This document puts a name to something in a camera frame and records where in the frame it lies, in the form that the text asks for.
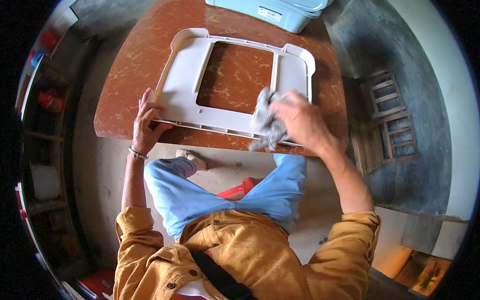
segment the hand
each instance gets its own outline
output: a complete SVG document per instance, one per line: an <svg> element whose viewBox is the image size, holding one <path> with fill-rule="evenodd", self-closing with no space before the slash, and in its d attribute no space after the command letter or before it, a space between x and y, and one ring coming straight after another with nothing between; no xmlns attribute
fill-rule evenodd
<svg viewBox="0 0 480 300"><path fill-rule="evenodd" d="M332 147L337 148L338 139L327 129L318 106L308 103L295 90L285 92L283 96L290 103L273 102L270 109L275 112L276 119L283 121L288 135L295 142L320 157Z"/></svg>
<svg viewBox="0 0 480 300"><path fill-rule="evenodd" d="M152 150L165 130L173 127L171 124L161 122L153 130L148 127L151 121L162 119L157 109L165 109L159 103L147 103L150 91L151 89L147 88L142 99L138 100L138 115L133 123L132 150L143 156Z"/></svg>

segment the container lid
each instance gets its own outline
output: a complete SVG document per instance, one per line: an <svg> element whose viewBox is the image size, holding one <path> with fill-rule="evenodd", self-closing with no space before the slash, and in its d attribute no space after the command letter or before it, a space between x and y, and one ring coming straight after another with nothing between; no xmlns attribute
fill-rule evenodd
<svg viewBox="0 0 480 300"><path fill-rule="evenodd" d="M303 11L317 12L328 5L328 0L278 0L279 2L293 5Z"/></svg>
<svg viewBox="0 0 480 300"><path fill-rule="evenodd" d="M313 11L313 12L307 11L304 8L293 5L292 3L289 2L290 0L285 0L285 1L283 1L283 0L258 0L258 1L265 3L265 5L267 5L267 8L268 8L268 5L274 5L276 7L281 7L281 8L287 9L287 10L291 10L291 11L295 11L297 13L301 13L302 15L304 15L308 18L311 18L311 19L318 18L320 16L320 14L322 13L322 9L317 10L317 11Z"/></svg>

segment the rectangular opening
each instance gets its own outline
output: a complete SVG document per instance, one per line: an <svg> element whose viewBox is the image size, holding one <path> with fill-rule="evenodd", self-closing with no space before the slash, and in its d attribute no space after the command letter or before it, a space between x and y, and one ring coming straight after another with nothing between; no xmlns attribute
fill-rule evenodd
<svg viewBox="0 0 480 300"><path fill-rule="evenodd" d="M412 140L413 140L413 136L410 129L404 132L390 135L390 141L392 142L392 144L400 144L400 143L404 143Z"/></svg>
<svg viewBox="0 0 480 300"><path fill-rule="evenodd" d="M392 75L389 72L382 75L378 75L370 79L370 86L381 84L382 82L389 81L392 79Z"/></svg>
<svg viewBox="0 0 480 300"><path fill-rule="evenodd" d="M388 131L392 132L395 130L399 130L401 128L409 127L410 123L408 122L407 117L403 117L403 118L399 118L399 119L395 119L387 122L387 126L388 126Z"/></svg>
<svg viewBox="0 0 480 300"><path fill-rule="evenodd" d="M273 53L215 43L200 85L200 106L252 114L260 91L270 85Z"/></svg>
<svg viewBox="0 0 480 300"><path fill-rule="evenodd" d="M374 90L373 91L373 96L375 97L375 99L377 99L377 98L380 98L380 97L383 97L383 96L386 96L386 95L389 95L389 94L393 94L395 92L396 92L395 86L394 85L389 85L389 86L386 86L386 87L379 88L378 90Z"/></svg>
<svg viewBox="0 0 480 300"><path fill-rule="evenodd" d="M393 108L400 107L400 100L398 100L398 98L393 98L393 99L378 103L377 105L378 105L379 112L387 111Z"/></svg>
<svg viewBox="0 0 480 300"><path fill-rule="evenodd" d="M393 157L407 156L415 153L415 148L413 145L408 145L404 147L392 148Z"/></svg>

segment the red plastic stool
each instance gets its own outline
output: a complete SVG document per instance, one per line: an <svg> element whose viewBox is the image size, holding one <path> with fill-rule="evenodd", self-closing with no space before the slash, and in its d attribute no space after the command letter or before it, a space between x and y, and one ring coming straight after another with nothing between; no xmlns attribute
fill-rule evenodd
<svg viewBox="0 0 480 300"><path fill-rule="evenodd" d="M84 291L86 289L86 293L90 292L93 294L93 298L96 295L96 299L107 300L103 293L107 294L108 296L113 294L115 271L108 268L103 268L81 280L77 279L77 281L82 286Z"/></svg>
<svg viewBox="0 0 480 300"><path fill-rule="evenodd" d="M253 182L253 179L248 177L241 181L241 185L220 192L217 196L229 201L238 201L250 192L254 186L255 183Z"/></svg>

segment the black shoulder strap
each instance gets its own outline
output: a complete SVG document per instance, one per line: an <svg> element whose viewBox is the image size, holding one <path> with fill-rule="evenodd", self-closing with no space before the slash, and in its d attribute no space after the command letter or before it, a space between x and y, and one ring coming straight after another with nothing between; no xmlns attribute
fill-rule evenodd
<svg viewBox="0 0 480 300"><path fill-rule="evenodd" d="M190 250L200 270L212 285L229 300L257 300L252 291L243 283L238 283L227 271L217 265L207 254Z"/></svg>

